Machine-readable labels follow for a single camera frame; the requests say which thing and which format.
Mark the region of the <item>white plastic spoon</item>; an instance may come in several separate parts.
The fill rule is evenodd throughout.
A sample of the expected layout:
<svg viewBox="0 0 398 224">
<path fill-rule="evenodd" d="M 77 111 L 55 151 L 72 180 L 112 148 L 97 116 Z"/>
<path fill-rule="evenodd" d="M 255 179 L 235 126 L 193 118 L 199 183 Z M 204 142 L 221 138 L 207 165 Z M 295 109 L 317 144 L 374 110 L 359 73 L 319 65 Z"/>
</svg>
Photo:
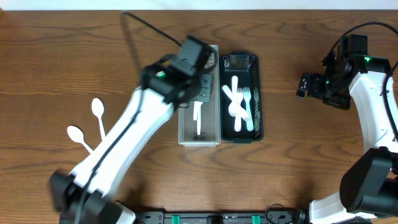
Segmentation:
<svg viewBox="0 0 398 224">
<path fill-rule="evenodd" d="M 106 134 L 105 134 L 104 124 L 103 124 L 103 120 L 102 120 L 102 116 L 104 113 L 103 102 L 99 98 L 94 98 L 93 101 L 91 102 L 91 110 L 92 110 L 93 114 L 98 119 L 101 139 L 104 140 L 106 137 Z"/>
<path fill-rule="evenodd" d="M 196 121 L 198 119 L 198 110 L 200 107 L 200 102 L 195 101 L 193 106 L 193 120 Z"/>
<path fill-rule="evenodd" d="M 231 77 L 231 92 L 232 92 L 232 100 L 229 105 L 229 114 L 231 116 L 236 116 L 236 94 L 238 90 L 238 77 L 236 75 Z"/>
<path fill-rule="evenodd" d="M 199 136 L 201 134 L 201 106 L 202 102 L 198 101 L 197 102 L 197 135 Z"/>
<path fill-rule="evenodd" d="M 93 153 L 92 148 L 85 141 L 83 131 L 79 127 L 68 126 L 67 134 L 72 141 L 80 143 L 90 154 Z"/>
</svg>

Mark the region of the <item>black plastic perforated basket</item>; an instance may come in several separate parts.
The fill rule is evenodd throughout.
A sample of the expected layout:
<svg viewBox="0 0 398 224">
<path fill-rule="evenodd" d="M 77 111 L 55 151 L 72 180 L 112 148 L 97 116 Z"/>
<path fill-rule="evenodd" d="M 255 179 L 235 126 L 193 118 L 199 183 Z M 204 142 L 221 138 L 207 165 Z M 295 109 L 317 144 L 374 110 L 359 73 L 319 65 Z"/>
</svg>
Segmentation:
<svg viewBox="0 0 398 224">
<path fill-rule="evenodd" d="M 221 138 L 233 143 L 263 139 L 259 59 L 248 53 L 220 57 Z"/>
</svg>

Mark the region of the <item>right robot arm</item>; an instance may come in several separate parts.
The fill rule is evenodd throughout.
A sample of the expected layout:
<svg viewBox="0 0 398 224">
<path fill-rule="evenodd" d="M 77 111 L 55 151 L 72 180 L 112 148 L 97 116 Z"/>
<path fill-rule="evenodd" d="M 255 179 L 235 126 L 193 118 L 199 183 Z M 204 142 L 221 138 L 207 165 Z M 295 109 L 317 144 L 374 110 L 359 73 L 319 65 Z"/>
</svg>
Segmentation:
<svg viewBox="0 0 398 224">
<path fill-rule="evenodd" d="M 305 73 L 297 96 L 339 109 L 356 105 L 364 154 L 343 175 L 340 189 L 309 205 L 310 223 L 349 223 L 397 216 L 397 104 L 388 59 L 348 54 L 323 59 L 323 75 Z"/>
</svg>

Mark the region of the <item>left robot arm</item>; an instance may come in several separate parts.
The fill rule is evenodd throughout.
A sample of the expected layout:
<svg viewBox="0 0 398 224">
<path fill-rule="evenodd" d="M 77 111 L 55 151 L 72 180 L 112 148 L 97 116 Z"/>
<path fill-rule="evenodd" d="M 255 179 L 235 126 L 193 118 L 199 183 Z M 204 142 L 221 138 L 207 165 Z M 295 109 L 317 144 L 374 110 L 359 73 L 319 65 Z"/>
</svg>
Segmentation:
<svg viewBox="0 0 398 224">
<path fill-rule="evenodd" d="M 203 77 L 215 68 L 190 76 L 162 62 L 145 67 L 126 109 L 96 149 L 68 175 L 57 170 L 50 177 L 59 222 L 135 223 L 136 213 L 113 199 L 126 172 L 180 104 L 199 94 Z"/>
</svg>

